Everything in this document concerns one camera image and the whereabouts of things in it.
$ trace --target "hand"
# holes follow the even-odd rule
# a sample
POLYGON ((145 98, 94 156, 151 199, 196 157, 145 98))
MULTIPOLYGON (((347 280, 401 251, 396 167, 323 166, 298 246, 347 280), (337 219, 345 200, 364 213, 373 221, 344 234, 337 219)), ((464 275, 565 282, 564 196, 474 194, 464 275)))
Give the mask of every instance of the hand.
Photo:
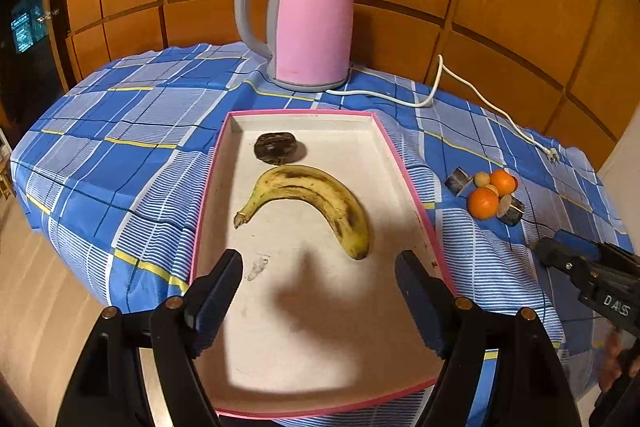
MULTIPOLYGON (((622 338, 612 329, 607 337, 604 348, 604 361, 598 372, 598 384, 603 393, 606 393, 613 383, 622 375, 622 368, 618 363, 618 356, 622 351, 622 338)), ((640 370, 640 357, 637 357, 629 366, 629 376, 634 378, 640 370)))

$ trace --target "white wall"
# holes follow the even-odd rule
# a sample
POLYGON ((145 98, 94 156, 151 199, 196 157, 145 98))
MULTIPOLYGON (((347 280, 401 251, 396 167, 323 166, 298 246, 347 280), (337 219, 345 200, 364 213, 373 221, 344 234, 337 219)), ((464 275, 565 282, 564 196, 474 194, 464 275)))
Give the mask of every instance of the white wall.
POLYGON ((640 105, 598 176, 640 251, 640 105))

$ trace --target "torn paper mark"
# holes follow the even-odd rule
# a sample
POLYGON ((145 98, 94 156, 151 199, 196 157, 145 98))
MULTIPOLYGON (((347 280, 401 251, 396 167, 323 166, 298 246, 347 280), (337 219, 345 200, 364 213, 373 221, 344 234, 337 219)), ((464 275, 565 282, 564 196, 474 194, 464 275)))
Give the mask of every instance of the torn paper mark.
POLYGON ((247 276, 246 279, 248 281, 254 280, 256 277, 258 277, 258 275, 262 273, 268 263, 269 259, 267 259, 266 257, 260 257, 260 259, 254 261, 254 265, 251 268, 251 273, 247 276))

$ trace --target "kettle base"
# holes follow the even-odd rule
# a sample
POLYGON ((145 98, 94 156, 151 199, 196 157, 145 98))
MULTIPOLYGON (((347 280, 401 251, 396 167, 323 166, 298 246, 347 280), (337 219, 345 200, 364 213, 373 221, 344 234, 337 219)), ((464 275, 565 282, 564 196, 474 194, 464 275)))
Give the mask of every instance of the kettle base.
POLYGON ((290 91, 297 92, 322 92, 327 89, 335 89, 336 87, 340 87, 344 84, 347 79, 343 78, 338 82, 333 82, 332 84, 319 84, 317 86, 307 86, 305 84, 289 84, 288 82, 283 82, 277 78, 270 78, 271 82, 273 82, 276 86, 280 86, 283 89, 289 89, 290 91))

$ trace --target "screw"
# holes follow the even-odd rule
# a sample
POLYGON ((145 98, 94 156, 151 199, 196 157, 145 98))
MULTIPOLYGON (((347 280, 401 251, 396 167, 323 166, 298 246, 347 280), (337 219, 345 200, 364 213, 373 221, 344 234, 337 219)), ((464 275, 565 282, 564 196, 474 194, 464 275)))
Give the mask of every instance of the screw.
POLYGON ((535 318, 538 316, 538 315, 536 315, 536 312, 533 311, 531 308, 523 308, 523 309, 521 309, 520 310, 520 315, 522 315, 522 317, 524 317, 528 321, 535 320, 535 318))
POLYGON ((473 302, 471 302, 469 299, 467 299, 466 297, 458 297, 456 299, 456 308, 458 308, 459 310, 470 310, 473 307, 473 302))
POLYGON ((102 313, 100 314, 100 316, 104 319, 112 319, 117 314, 118 314, 118 309, 116 308, 116 306, 107 306, 105 309, 102 310, 102 313))
POLYGON ((164 301, 164 305, 170 310, 177 310, 180 306, 182 306, 182 297, 178 297, 177 295, 174 297, 169 297, 166 301, 164 301))

